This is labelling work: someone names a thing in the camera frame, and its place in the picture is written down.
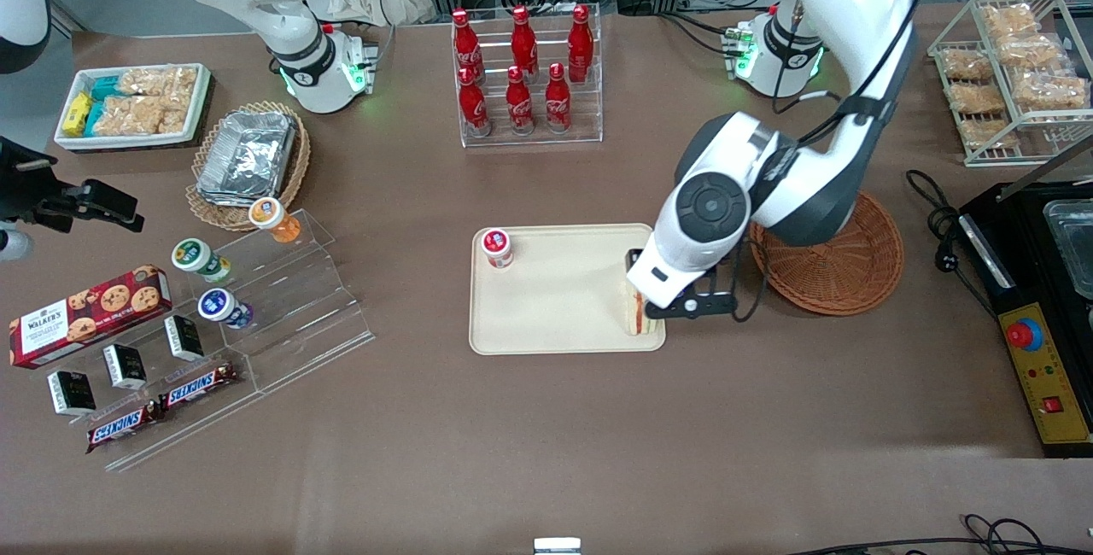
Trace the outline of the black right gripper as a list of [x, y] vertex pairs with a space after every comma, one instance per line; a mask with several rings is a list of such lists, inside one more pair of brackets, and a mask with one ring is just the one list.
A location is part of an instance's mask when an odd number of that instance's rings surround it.
[[85, 182], [85, 211], [72, 190], [74, 186], [56, 178], [51, 155], [36, 153], [3, 139], [1, 147], [1, 220], [4, 223], [70, 228], [77, 219], [99, 220], [140, 233], [144, 217], [137, 212], [139, 201], [105, 182]]

